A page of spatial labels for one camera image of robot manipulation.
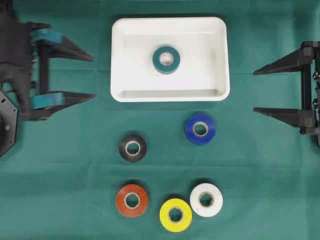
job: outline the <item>green cloth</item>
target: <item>green cloth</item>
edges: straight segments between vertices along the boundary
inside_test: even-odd
[[[23,22],[52,24],[96,58],[50,60],[50,89],[97,96],[44,122],[19,121],[17,143],[0,158],[1,240],[319,239],[320,148],[297,128],[252,111],[300,107],[298,73],[252,72],[303,41],[320,40],[319,0],[15,0],[14,7]],[[230,95],[221,102],[115,101],[112,24],[122,17],[194,15],[226,23]],[[204,146],[184,133],[197,112],[216,122],[216,137]],[[135,164],[118,152],[128,133],[148,146]],[[132,182],[147,190],[149,205],[129,219],[115,200]],[[203,182],[221,190],[221,212],[211,218],[193,212],[184,232],[166,231],[159,220],[164,201],[189,202]]]

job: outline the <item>tape roll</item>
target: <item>tape roll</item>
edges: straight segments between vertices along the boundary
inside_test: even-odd
[[[179,67],[180,55],[173,47],[162,46],[154,52],[152,61],[159,73],[172,74]]]
[[[130,153],[128,150],[129,145],[137,144],[137,152]],[[131,163],[135,163],[144,158],[147,153],[147,144],[145,140],[138,135],[129,135],[125,137],[119,145],[119,153],[121,157]]]
[[[182,217],[179,221],[172,221],[169,213],[172,209],[179,209]],[[190,206],[179,198],[172,198],[166,201],[160,209],[161,224],[170,232],[178,233],[187,229],[192,221],[192,211]]]
[[[211,197],[211,202],[208,206],[204,206],[200,199],[207,194]],[[190,194],[190,204],[193,211],[202,217],[213,217],[220,212],[224,199],[220,190],[213,184],[202,183],[196,186]]]
[[[195,127],[202,125],[205,127],[205,133],[200,135],[196,133]],[[216,135],[216,124],[210,116],[206,114],[196,114],[188,119],[185,124],[186,137],[196,145],[209,143]]]
[[[134,207],[130,207],[127,204],[127,197],[134,194],[138,198],[138,204]],[[116,208],[119,212],[128,218],[135,218],[142,215],[148,207],[148,194],[147,192],[136,184],[128,184],[120,189],[116,195]]]
[[[32,109],[49,108],[65,104],[65,95],[63,92],[55,92],[37,95],[31,98]]]

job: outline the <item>teal tape roll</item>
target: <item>teal tape roll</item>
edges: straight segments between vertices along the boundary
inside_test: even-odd
[[[62,38],[63,35],[61,32],[49,28],[37,29],[31,32],[31,39],[33,43],[39,40],[48,40],[50,42],[61,44]]]
[[[179,67],[180,55],[173,47],[162,46],[154,52],[152,61],[158,72],[172,74]]]
[[[32,109],[42,109],[65,104],[65,96],[62,92],[48,93],[34,96],[31,99]]]

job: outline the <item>black metal bracket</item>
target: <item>black metal bracket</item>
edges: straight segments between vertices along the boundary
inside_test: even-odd
[[[18,110],[0,91],[0,157],[16,143]]]
[[[312,102],[311,65],[313,60],[313,79],[316,80],[317,98]],[[301,74],[301,109],[254,107],[253,110],[300,128],[302,135],[317,136],[320,146],[320,41],[304,41],[298,50],[256,70],[253,74],[287,72],[300,72]]]

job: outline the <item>white plastic tray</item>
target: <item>white plastic tray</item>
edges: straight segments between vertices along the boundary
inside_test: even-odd
[[[180,65],[158,72],[171,46]],[[227,28],[218,17],[122,18],[112,26],[110,91],[119,102],[221,101],[230,92]]]

